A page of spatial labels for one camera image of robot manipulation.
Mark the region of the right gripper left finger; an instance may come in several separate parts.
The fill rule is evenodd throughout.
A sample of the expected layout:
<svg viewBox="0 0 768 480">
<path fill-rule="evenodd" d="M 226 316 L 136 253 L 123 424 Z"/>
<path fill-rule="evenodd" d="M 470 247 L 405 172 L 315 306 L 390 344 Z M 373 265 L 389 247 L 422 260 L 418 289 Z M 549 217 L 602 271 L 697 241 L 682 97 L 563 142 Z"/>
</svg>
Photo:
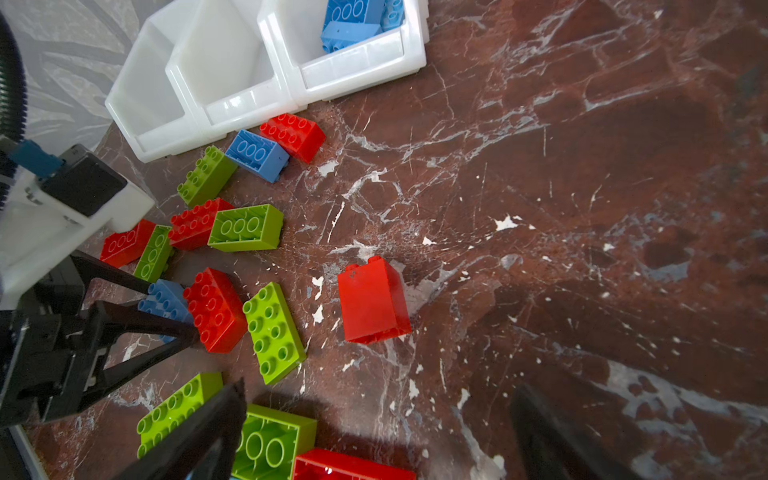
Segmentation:
<svg viewBox="0 0 768 480">
<path fill-rule="evenodd" d="M 228 479 L 246 419 L 242 379 L 226 384 L 117 479 Z"/>
</svg>

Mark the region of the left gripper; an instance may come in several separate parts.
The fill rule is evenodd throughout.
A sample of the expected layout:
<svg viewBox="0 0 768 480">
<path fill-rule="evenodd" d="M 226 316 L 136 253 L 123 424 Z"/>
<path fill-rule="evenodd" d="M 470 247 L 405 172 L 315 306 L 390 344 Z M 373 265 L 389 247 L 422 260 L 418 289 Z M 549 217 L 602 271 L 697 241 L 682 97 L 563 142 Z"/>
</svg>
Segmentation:
<svg viewBox="0 0 768 480">
<path fill-rule="evenodd" d="M 198 343 L 194 325 L 97 301 L 78 316 L 92 280 L 141 294 L 151 283 L 76 250 L 1 312 L 1 425 L 80 413 Z"/>
</svg>

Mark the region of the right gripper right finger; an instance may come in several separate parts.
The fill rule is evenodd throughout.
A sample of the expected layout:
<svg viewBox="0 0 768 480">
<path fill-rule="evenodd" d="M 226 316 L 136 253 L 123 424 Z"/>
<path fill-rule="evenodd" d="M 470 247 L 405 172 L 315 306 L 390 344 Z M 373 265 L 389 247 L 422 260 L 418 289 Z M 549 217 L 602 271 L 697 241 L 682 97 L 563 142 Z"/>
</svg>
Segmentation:
<svg viewBox="0 0 768 480">
<path fill-rule="evenodd" d="M 532 387 L 514 395 L 510 415 L 529 479 L 628 479 L 630 468 Z"/>
</svg>

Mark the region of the blue brick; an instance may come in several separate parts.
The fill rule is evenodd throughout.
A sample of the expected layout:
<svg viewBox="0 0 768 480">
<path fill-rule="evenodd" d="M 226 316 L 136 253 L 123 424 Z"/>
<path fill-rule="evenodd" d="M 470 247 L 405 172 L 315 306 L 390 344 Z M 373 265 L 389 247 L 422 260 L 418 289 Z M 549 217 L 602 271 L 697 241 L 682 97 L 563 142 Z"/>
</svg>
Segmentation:
<svg viewBox="0 0 768 480">
<path fill-rule="evenodd" d="M 384 0 L 329 0 L 323 26 L 331 21 L 378 24 Z"/>
<path fill-rule="evenodd" d="M 379 24 L 330 21 L 321 34 L 322 48 L 333 53 L 382 32 Z"/>
<path fill-rule="evenodd" d="M 289 160 L 289 154 L 276 142 L 248 130 L 240 130 L 225 155 L 269 183 L 275 183 Z"/>
<path fill-rule="evenodd" d="M 405 16 L 405 7 L 403 0 L 385 0 L 384 10 L 381 18 L 381 28 L 387 32 L 399 28 Z"/>
<path fill-rule="evenodd" d="M 148 295 L 138 303 L 138 309 L 159 317 L 194 325 L 194 319 L 183 297 L 184 287 L 168 280 L 158 279 L 150 285 Z"/>
</svg>

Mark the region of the red tall brick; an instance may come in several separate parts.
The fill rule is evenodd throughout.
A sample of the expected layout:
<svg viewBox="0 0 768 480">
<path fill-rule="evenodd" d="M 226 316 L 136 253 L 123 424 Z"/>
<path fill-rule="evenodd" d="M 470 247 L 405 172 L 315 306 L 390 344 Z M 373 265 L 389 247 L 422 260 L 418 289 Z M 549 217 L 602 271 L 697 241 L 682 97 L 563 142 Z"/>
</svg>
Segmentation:
<svg viewBox="0 0 768 480">
<path fill-rule="evenodd" d="M 349 265 L 337 280 L 347 342 L 368 345 L 412 332 L 402 281 L 382 257 Z"/>
</svg>

